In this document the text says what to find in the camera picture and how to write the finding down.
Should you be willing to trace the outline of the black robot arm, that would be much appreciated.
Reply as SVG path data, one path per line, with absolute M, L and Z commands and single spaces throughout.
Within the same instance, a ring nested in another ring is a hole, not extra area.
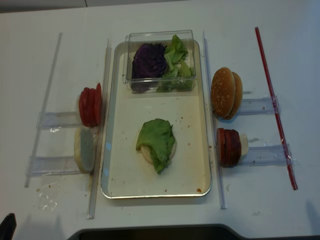
M 9 213 L 0 224 L 0 240 L 12 240 L 16 227 L 16 216 Z

